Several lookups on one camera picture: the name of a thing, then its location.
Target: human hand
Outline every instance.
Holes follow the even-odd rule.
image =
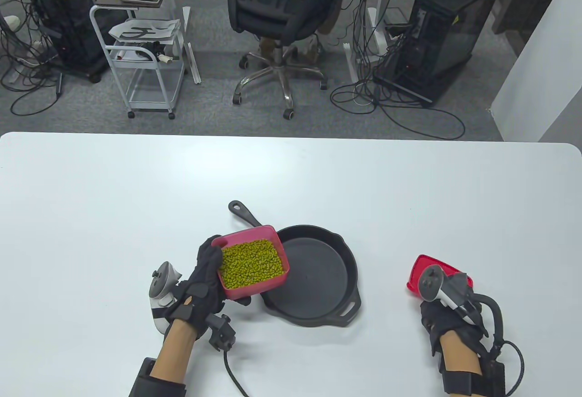
[[[421,322],[431,340],[432,355],[436,352],[442,353],[441,336],[448,331],[455,331],[461,341],[469,347],[472,351],[486,358],[489,353],[486,348],[480,343],[483,338],[483,332],[478,328],[469,324],[461,316],[442,304],[439,300],[433,302],[422,302],[420,304]]]
[[[166,311],[166,318],[170,322],[181,319],[191,324],[196,329],[197,337],[201,337],[208,329],[206,317],[220,312],[226,299],[218,278],[218,269],[222,266],[222,249],[212,246],[212,241],[218,237],[220,235],[214,235],[200,246],[194,271],[173,290],[176,303]],[[245,297],[237,302],[246,306],[250,298]]]

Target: office chair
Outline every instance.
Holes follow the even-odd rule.
[[[232,102],[239,105],[242,102],[241,90],[250,82],[266,75],[276,75],[285,97],[286,109],[283,118],[293,118],[293,95],[287,75],[297,71],[315,75],[320,79],[320,89],[327,89],[327,77],[319,68],[290,62],[297,55],[297,47],[293,42],[305,39],[326,21],[328,16],[341,5],[341,0],[227,0],[228,15],[231,27],[241,33],[248,31],[254,35],[275,40],[272,60],[259,54],[248,52],[239,67],[248,67],[249,57],[255,58],[266,65],[242,79],[235,88]]]

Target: rolling cart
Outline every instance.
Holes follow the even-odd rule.
[[[175,119],[175,107],[187,69],[190,69],[194,82],[201,83],[191,43],[185,42],[191,8],[181,6],[178,0],[169,0],[169,16],[180,21],[179,29],[173,36],[174,60],[171,64],[158,62],[150,50],[135,43],[115,41],[113,45],[107,45],[104,41],[99,27],[100,11],[123,10],[129,17],[135,18],[139,10],[158,9],[163,2],[158,5],[134,5],[121,0],[97,0],[90,11],[91,23],[123,98],[128,118],[135,118],[135,110],[157,110],[167,111],[168,118]],[[133,69],[127,89],[123,88],[118,69]]]

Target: white pillar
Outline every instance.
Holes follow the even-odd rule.
[[[578,117],[582,133],[581,1],[552,0],[495,97],[491,114],[505,141],[576,145],[570,127]]]

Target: white paper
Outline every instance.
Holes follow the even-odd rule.
[[[120,42],[155,42],[173,44],[180,20],[131,19],[115,25],[110,35]]]

